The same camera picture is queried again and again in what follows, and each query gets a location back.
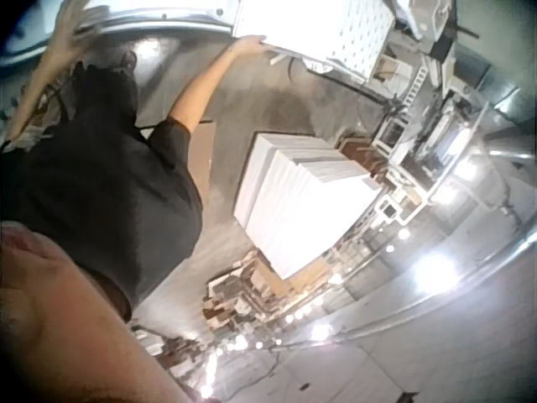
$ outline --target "man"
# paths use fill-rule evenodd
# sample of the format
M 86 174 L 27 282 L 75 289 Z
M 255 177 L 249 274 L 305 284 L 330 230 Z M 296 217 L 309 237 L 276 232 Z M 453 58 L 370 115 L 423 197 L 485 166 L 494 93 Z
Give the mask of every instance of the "man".
M 62 4 L 8 140 L 87 46 L 73 37 L 86 13 L 96 13 L 83 11 L 87 3 Z M 186 169 L 190 134 L 232 62 L 267 49 L 262 39 L 225 49 L 148 140 L 134 126 L 128 74 L 75 68 L 76 115 L 24 156 L 14 208 L 3 211 L 12 220 L 2 225 L 3 346 L 47 399 L 187 401 L 123 321 L 192 254 L 201 201 Z

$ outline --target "sleeve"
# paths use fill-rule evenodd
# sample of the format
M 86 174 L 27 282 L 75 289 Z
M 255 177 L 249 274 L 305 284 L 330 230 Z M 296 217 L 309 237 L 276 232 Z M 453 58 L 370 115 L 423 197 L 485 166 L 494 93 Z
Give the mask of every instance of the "sleeve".
M 154 128 L 148 144 L 170 169 L 174 169 L 188 162 L 190 131 L 182 123 L 167 118 Z

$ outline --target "white paper stack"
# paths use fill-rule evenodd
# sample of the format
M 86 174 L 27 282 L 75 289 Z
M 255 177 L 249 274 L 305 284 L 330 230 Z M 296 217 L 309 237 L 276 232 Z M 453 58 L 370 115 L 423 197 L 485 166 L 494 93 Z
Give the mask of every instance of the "white paper stack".
M 322 139 L 258 135 L 235 217 L 282 279 L 329 249 L 380 186 Z

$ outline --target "pegboard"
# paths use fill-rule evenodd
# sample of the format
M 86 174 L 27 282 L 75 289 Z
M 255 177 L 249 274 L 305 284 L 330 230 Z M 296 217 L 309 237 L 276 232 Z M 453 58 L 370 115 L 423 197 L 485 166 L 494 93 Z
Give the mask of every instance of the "pegboard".
M 328 58 L 368 80 L 383 53 L 386 39 L 394 26 L 394 15 L 382 0 L 351 0 L 347 16 Z
M 242 0 L 233 36 L 266 35 L 269 44 L 366 81 L 394 21 L 383 0 Z

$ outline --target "hand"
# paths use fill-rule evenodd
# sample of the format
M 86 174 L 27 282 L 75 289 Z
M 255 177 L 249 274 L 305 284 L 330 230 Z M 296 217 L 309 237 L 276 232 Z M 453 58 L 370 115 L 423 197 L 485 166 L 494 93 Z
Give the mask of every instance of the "hand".
M 260 55 L 263 52 L 274 49 L 274 46 L 263 43 L 266 39 L 267 37 L 262 35 L 243 36 L 233 42 L 229 50 L 235 56 Z
M 50 37 L 49 46 L 42 59 L 43 67 L 58 73 L 69 66 L 80 55 L 98 34 L 98 27 L 88 29 L 84 34 L 77 35 L 76 30 L 88 20 L 98 21 L 108 13 L 107 6 L 84 7 L 90 0 L 64 0 L 56 16 L 55 29 Z

